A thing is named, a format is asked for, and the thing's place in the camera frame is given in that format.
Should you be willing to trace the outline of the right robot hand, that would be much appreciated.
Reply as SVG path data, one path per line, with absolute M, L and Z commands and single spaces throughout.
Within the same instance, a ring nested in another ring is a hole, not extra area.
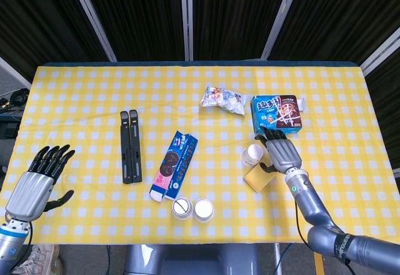
M 281 174 L 286 174 L 292 168 L 300 169 L 302 160 L 291 140 L 278 129 L 264 127 L 263 131 L 264 134 L 257 134 L 254 138 L 264 145 L 272 164 L 266 166 L 264 162 L 260 162 L 261 169 L 266 173 Z

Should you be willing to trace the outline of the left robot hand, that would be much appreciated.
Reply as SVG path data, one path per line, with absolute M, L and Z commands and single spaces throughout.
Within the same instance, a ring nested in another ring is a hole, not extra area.
M 63 206 L 72 198 L 74 191 L 70 189 L 57 200 L 49 199 L 65 165 L 74 153 L 75 150 L 70 150 L 70 145 L 66 144 L 45 146 L 35 155 L 6 204 L 5 218 L 8 223 L 35 221 L 42 213 Z

